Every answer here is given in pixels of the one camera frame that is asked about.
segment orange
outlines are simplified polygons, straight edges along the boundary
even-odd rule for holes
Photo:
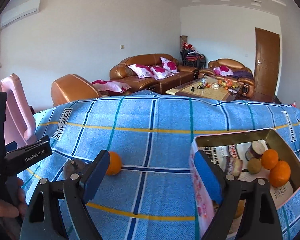
[[[278,161],[277,165],[271,169],[269,182],[274,187],[282,187],[290,179],[291,169],[285,161]]]
[[[110,164],[107,169],[107,175],[116,175],[121,171],[122,162],[120,156],[116,152],[109,151]]]
[[[266,150],[261,157],[261,164],[266,170],[271,170],[278,163],[279,156],[276,150]]]

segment wooden door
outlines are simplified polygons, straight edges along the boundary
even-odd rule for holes
[[[256,64],[254,80],[256,92],[274,96],[280,63],[280,36],[256,28]]]

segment floral pillow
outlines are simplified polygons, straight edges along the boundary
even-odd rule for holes
[[[171,61],[171,60],[168,60],[164,57],[160,57],[161,61],[162,61],[162,67],[165,69],[165,70],[168,70],[172,73],[178,73],[178,70],[177,70],[177,65]]]
[[[133,64],[128,66],[128,68],[132,69],[138,76],[138,78],[152,77],[154,78],[154,73],[148,66]]]
[[[170,71],[165,70],[164,68],[159,66],[151,66],[150,69],[154,73],[155,79],[164,79],[173,75],[173,73],[171,73]]]
[[[92,82],[92,85],[98,91],[111,91],[123,93],[127,89],[131,88],[128,84],[118,81],[104,81],[102,79]]]
[[[221,76],[223,76],[223,77],[233,75],[232,70],[231,70],[230,68],[228,68],[227,66],[215,67],[215,68],[213,69],[213,71],[214,71],[217,75],[221,75]]]

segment purple blanket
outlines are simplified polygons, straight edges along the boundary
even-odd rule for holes
[[[233,77],[233,78],[249,78],[249,79],[253,79],[253,75],[252,73],[248,72],[248,71],[244,71],[244,70],[238,70],[238,71],[234,71],[233,75],[229,76],[229,77]]]

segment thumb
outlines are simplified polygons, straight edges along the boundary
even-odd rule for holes
[[[18,208],[0,199],[0,217],[15,218],[18,215]]]

